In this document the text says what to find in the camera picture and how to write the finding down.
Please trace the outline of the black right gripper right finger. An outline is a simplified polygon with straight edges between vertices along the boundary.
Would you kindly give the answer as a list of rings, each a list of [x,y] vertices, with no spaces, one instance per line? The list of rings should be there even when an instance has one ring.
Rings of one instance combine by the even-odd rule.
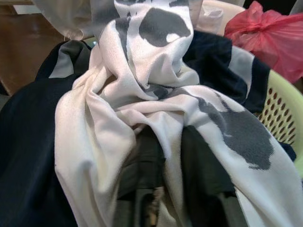
[[[181,168],[192,226],[238,227],[240,207],[234,185],[194,127],[185,127],[182,132]]]

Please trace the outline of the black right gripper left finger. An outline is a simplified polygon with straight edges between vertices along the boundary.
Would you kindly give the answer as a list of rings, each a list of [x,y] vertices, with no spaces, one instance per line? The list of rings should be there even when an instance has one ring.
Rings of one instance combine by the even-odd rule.
[[[117,227],[155,227],[164,195],[165,157],[156,137],[140,136],[136,156],[121,171],[116,202]]]

